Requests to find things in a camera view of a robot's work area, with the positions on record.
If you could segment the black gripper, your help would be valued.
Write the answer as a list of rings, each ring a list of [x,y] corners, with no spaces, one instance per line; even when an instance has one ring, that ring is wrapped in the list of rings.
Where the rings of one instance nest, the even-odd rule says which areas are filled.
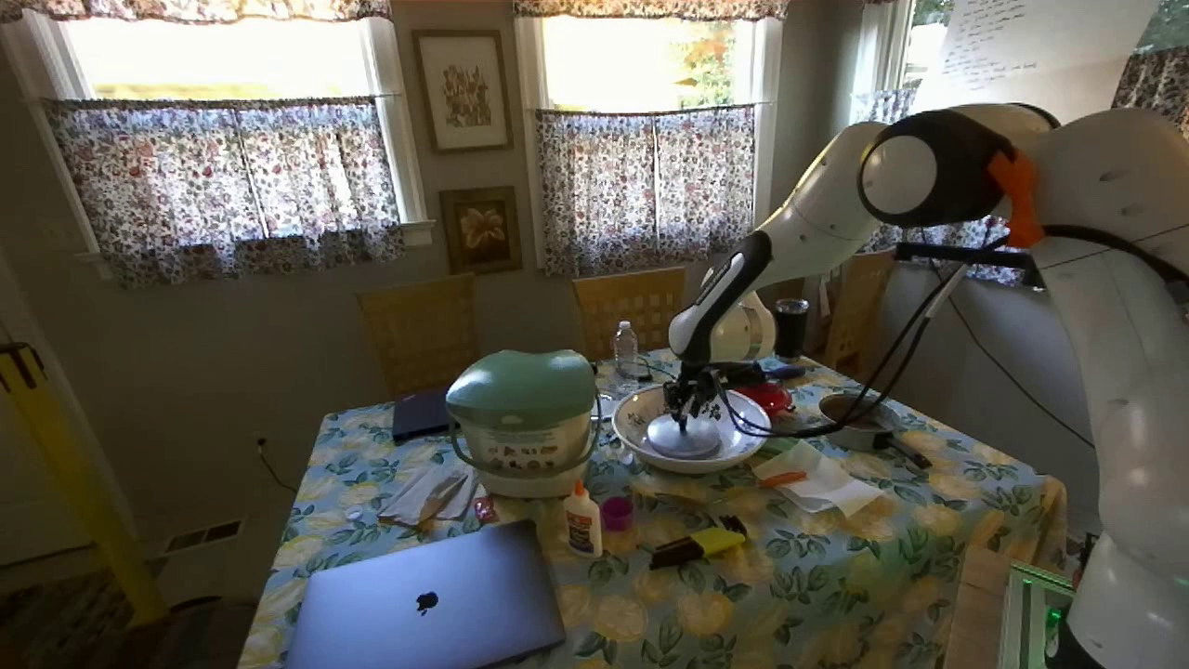
[[[664,387],[664,405],[671,417],[697,411],[721,391],[758,387],[763,380],[758,363],[682,361],[681,376]]]

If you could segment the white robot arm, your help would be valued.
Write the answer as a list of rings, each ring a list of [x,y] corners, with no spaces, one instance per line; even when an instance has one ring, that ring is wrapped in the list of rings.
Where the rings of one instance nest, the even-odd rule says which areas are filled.
[[[1189,669],[1189,137],[1115,107],[1058,122],[960,104],[840,130],[668,324],[676,408],[705,391],[715,328],[752,288],[822,276],[882,225],[999,210],[1079,361],[1100,538],[1065,630],[1100,669]]]

